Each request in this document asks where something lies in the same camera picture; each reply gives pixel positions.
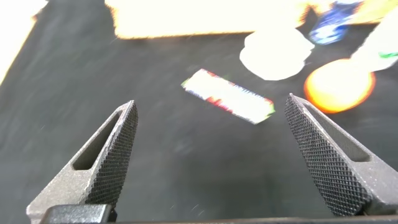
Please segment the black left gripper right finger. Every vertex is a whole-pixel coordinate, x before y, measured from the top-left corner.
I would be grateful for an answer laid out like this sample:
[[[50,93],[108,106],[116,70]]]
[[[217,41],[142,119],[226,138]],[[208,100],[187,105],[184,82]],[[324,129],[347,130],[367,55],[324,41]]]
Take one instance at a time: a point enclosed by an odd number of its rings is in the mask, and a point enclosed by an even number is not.
[[[315,186],[336,216],[397,214],[397,171],[303,98],[285,116]]]

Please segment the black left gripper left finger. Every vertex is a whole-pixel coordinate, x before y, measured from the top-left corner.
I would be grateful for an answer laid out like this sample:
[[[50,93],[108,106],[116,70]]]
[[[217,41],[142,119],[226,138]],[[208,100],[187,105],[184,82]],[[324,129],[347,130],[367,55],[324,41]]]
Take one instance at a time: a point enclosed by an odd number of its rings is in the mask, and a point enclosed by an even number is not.
[[[133,100],[119,106],[27,206],[32,223],[55,205],[116,207],[123,189],[138,124]]]

